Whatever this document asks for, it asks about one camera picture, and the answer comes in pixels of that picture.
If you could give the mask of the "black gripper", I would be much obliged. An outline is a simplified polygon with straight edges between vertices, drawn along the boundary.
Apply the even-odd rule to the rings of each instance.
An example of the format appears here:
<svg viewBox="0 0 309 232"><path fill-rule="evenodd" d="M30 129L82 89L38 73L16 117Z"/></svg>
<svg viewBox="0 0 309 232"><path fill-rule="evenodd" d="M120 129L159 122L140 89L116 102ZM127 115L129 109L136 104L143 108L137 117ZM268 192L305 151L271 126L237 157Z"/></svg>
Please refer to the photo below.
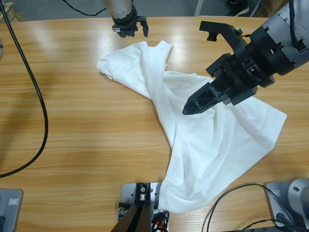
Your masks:
<svg viewBox="0 0 309 232"><path fill-rule="evenodd" d="M241 30L229 24L201 21L199 30L208 32L207 41L211 42L216 42L221 34L234 54L223 54L207 68L215 80L188 98L183 115L201 114L220 102L236 105L254 95L258 86L273 84L273 74L290 70L283 46L262 27L249 35L250 43L244 41Z"/></svg>
<svg viewBox="0 0 309 232"><path fill-rule="evenodd" d="M147 24L147 17L138 16L137 11L131 11L125 18L112 18L114 25L112 30L120 37L134 37L135 32L138 31L137 22L140 22L144 37L148 37L149 27Z"/></svg>

